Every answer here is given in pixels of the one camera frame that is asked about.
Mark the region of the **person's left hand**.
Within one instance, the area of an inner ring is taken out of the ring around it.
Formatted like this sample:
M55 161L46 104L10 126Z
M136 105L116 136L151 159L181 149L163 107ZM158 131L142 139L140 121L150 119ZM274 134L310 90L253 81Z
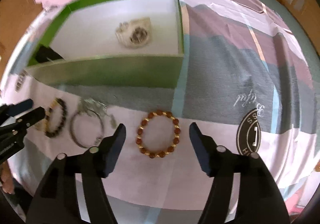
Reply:
M2 181L3 191L7 194L13 194L14 182L13 182L11 170L7 161L1 164L1 181Z

